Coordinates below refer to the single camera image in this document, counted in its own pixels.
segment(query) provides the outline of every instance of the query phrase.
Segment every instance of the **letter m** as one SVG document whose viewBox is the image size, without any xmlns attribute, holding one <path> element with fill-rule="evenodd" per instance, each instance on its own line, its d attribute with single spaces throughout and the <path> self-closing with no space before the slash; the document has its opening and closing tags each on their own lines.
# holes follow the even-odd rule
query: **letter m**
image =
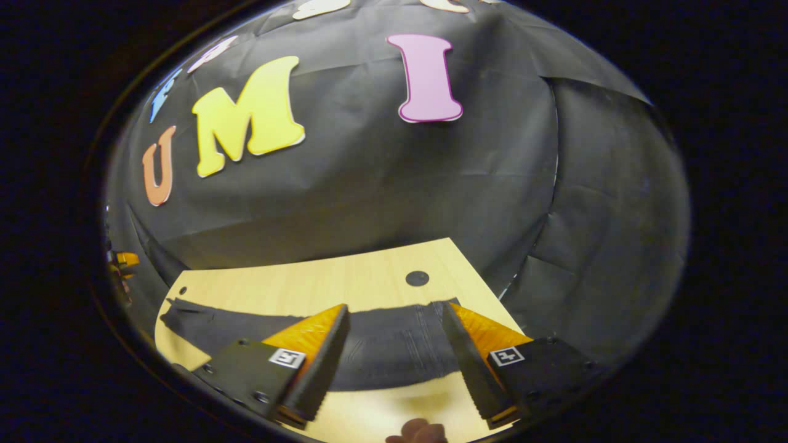
<svg viewBox="0 0 788 443">
<path fill-rule="evenodd" d="M 299 59 L 288 56 L 269 61 L 257 68 L 233 102 L 224 88 L 217 87 L 192 107 L 197 116 L 199 164 L 197 174 L 208 177 L 225 167 L 225 156 L 218 152 L 218 140 L 225 153 L 239 162 L 243 142 L 251 121 L 248 149 L 262 155 L 300 143 L 303 126 L 293 120 L 290 109 L 290 72 Z"/>
</svg>

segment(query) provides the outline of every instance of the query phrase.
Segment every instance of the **screw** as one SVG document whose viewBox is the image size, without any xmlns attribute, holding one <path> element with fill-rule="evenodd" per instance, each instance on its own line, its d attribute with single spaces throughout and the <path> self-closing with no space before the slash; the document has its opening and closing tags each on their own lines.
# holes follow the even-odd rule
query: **screw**
<svg viewBox="0 0 788 443">
<path fill-rule="evenodd" d="M 268 396 L 260 391 L 255 391 L 255 393 L 253 393 L 252 396 L 255 398 L 255 400 L 259 401 L 260 403 L 268 403 L 269 401 Z"/>
</svg>

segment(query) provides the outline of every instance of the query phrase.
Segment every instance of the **black cloth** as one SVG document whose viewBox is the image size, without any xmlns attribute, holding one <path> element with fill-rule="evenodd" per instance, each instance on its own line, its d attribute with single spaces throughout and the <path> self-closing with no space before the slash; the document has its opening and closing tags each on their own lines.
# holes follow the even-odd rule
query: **black cloth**
<svg viewBox="0 0 788 443">
<path fill-rule="evenodd" d="M 162 321 L 209 356 L 240 338 L 262 341 L 304 317 L 225 311 L 181 299 Z M 441 326 L 457 299 L 351 313 L 350 332 L 330 391 L 386 389 L 427 382 L 459 370 Z"/>
<path fill-rule="evenodd" d="M 144 262 L 131 279 L 132 318 L 152 328 L 166 283 L 184 268 L 448 237 L 493 293 L 506 291 L 501 303 L 526 335 L 556 334 L 612 366 L 626 360 L 667 310 L 686 261 L 690 200 L 674 140 L 633 83 L 571 35 L 506 2 L 466 7 L 354 0 L 298 21 L 287 4 L 168 60 L 157 84 L 184 71 L 152 123 L 155 91 L 139 102 L 110 164 L 113 246 Z M 452 44 L 461 118 L 398 116 L 407 83 L 385 38 L 402 33 Z M 232 35 L 230 48 L 186 74 Z M 289 97 L 304 141 L 244 151 L 199 177 L 195 102 L 216 87 L 237 99 L 252 72 L 288 55 L 299 58 Z M 153 207 L 141 158 L 172 125 L 173 190 Z"/>
</svg>

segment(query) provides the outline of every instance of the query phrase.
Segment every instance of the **letter i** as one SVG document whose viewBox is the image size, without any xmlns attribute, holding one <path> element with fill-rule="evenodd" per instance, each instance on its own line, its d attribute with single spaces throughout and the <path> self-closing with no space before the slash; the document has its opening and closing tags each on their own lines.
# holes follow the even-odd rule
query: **letter i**
<svg viewBox="0 0 788 443">
<path fill-rule="evenodd" d="M 463 107 L 452 97 L 446 67 L 448 41 L 431 35 L 391 35 L 387 42 L 402 52 L 407 79 L 407 101 L 400 117 L 408 123 L 452 121 L 463 115 Z"/>
</svg>

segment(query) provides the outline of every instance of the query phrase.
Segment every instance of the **wooden table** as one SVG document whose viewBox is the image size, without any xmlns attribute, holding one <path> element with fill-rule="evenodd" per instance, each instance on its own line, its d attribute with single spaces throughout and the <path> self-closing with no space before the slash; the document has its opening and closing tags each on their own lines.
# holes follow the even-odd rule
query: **wooden table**
<svg viewBox="0 0 788 443">
<path fill-rule="evenodd" d="M 405 276 L 429 275 L 423 286 Z M 180 289 L 187 291 L 181 295 Z M 168 298 L 258 315 L 310 316 L 346 303 L 350 312 L 428 304 L 456 297 L 464 307 L 522 332 L 454 243 L 444 238 L 401 248 L 274 266 L 184 271 Z M 156 321 L 156 348 L 171 363 L 189 370 L 210 357 Z M 470 399 L 463 377 L 454 372 L 394 389 L 328 392 L 306 430 L 286 428 L 328 443 L 383 443 L 409 419 L 443 423 L 451 443 L 472 441 L 490 431 Z"/>
</svg>

